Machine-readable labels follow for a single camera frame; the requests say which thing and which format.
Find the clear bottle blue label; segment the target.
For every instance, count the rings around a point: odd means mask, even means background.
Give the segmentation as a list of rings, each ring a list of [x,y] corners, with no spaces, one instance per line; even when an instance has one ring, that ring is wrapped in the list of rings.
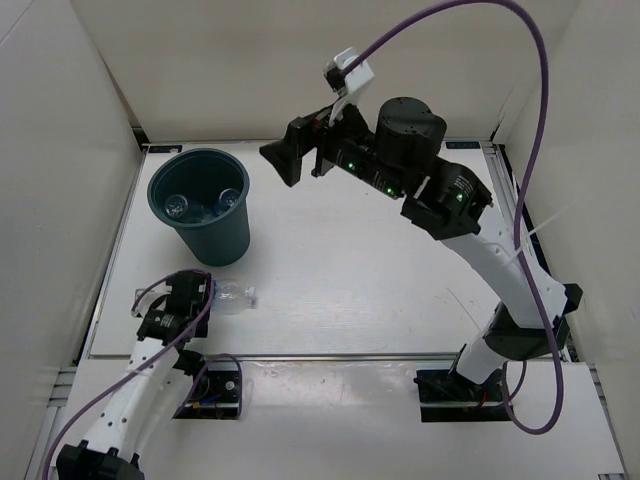
[[[213,207],[214,216],[218,217],[224,214],[225,212],[229,211],[232,207],[234,207],[235,204],[240,199],[240,195],[241,195],[241,192],[236,189],[233,189],[233,188],[224,189],[220,193],[217,201],[214,204],[214,207]]]
[[[256,309],[257,303],[254,287],[248,287],[235,280],[220,280],[216,282],[211,310],[221,315],[235,315],[245,310]]]

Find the clear unlabelled plastic bottle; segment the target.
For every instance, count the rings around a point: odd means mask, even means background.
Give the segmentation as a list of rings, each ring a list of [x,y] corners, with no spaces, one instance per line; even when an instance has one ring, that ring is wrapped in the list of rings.
[[[164,213],[168,218],[181,223],[200,223],[206,215],[202,204],[182,194],[173,194],[166,199]]]

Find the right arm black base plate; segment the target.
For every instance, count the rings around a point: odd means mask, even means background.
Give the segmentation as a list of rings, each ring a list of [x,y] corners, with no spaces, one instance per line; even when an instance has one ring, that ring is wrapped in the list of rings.
[[[423,423],[506,422],[501,369],[482,384],[474,384],[451,369],[418,370],[413,379],[418,389]]]

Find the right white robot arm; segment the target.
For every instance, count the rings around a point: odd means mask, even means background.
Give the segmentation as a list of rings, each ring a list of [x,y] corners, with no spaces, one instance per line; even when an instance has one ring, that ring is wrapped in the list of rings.
[[[512,230],[490,190],[470,168],[440,157],[446,122],[411,97],[386,101],[374,131],[353,105],[335,122],[330,113],[325,107],[298,117],[282,139],[260,147],[284,183],[299,182],[303,157],[315,151],[313,176],[338,167],[401,199],[402,216],[463,258],[500,299],[490,323],[461,351],[449,375],[452,393],[470,400],[505,361],[548,354],[542,321],[548,319],[557,334],[582,291],[554,280],[535,262],[523,272]]]

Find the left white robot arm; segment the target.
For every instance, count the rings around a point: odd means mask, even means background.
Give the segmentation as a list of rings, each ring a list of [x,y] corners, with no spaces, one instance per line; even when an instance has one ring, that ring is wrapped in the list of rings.
[[[171,418],[182,394],[206,395],[210,377],[185,351],[204,337],[216,283],[202,270],[180,270],[139,291],[131,312],[141,318],[121,378],[61,428],[46,456],[60,479],[143,479],[142,444]]]

